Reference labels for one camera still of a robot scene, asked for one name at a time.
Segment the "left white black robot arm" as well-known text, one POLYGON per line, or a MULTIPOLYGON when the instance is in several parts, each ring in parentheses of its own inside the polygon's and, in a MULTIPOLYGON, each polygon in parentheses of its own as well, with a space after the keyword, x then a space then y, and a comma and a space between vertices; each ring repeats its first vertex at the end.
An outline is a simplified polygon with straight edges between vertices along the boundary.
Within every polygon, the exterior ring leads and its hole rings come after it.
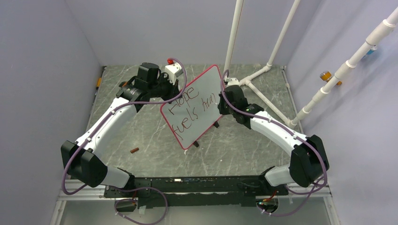
POLYGON ((62 144, 62 180, 70 175, 83 182, 84 186, 113 186, 124 197, 132 195, 136 187, 135 176, 126 170, 107 166, 101 161, 101 156, 119 129, 144 105, 152 104, 152 98, 161 98, 161 104, 181 98, 180 75, 186 75, 186 71, 175 59, 169 59, 164 70, 153 63, 142 63, 136 76, 119 84, 116 97, 95 124, 76 141, 62 144))

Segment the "brown marker cap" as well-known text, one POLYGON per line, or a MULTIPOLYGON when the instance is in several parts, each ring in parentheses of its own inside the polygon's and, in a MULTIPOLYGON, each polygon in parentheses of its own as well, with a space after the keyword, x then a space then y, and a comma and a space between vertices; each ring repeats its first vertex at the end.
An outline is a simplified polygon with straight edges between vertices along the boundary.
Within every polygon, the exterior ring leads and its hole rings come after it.
POLYGON ((132 149, 132 150, 130 151, 130 153, 133 154, 133 153, 137 152, 138 150, 139 150, 139 148, 134 148, 134 149, 132 149))

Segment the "red-framed whiteboard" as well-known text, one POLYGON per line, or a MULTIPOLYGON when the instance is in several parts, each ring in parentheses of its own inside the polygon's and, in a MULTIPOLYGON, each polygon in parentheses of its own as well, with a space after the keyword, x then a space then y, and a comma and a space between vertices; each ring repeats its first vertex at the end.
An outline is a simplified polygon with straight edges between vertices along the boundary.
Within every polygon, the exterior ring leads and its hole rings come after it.
POLYGON ((181 98, 163 104, 160 112, 183 150, 192 145, 220 118, 218 103, 222 76, 212 65, 189 82, 181 98))

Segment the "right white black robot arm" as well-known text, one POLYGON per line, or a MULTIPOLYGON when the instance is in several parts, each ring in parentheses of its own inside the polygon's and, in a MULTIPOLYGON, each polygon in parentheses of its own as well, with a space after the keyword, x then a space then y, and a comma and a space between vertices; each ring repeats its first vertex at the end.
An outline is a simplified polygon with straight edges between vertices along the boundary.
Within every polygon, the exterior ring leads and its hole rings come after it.
POLYGON ((320 137, 296 132, 259 105, 249 104, 238 85, 222 88, 218 109, 220 114, 232 115, 237 123, 264 135, 290 156, 288 164, 268 168, 260 176, 263 194, 271 194, 280 185, 296 183, 306 188, 318 178, 327 182, 329 162, 320 137))

